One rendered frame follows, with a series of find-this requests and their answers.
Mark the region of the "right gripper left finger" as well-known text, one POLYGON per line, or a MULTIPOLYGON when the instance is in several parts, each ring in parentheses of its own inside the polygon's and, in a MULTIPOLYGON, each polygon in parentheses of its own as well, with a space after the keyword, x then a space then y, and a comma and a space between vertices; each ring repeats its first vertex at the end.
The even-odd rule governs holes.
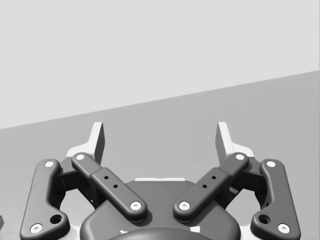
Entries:
POLYGON ((101 166, 105 147, 102 122, 95 122, 86 143, 68 150, 65 159, 44 159, 35 166, 19 231, 22 240, 58 240, 71 229, 60 206, 66 192, 78 189, 97 209, 111 203, 129 222, 148 215, 146 202, 110 169, 101 166))

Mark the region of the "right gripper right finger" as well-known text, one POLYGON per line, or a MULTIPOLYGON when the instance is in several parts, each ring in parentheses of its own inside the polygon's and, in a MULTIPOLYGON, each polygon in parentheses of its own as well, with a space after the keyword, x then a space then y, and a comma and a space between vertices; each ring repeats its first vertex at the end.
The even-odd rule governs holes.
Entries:
POLYGON ((174 203, 174 218, 191 222, 212 201, 227 207, 242 190, 249 190, 260 205, 250 222, 251 233, 262 240, 299 240, 301 228, 285 165, 276 159, 257 161, 250 148, 232 141, 226 122, 217 123, 215 147, 219 166, 174 203))

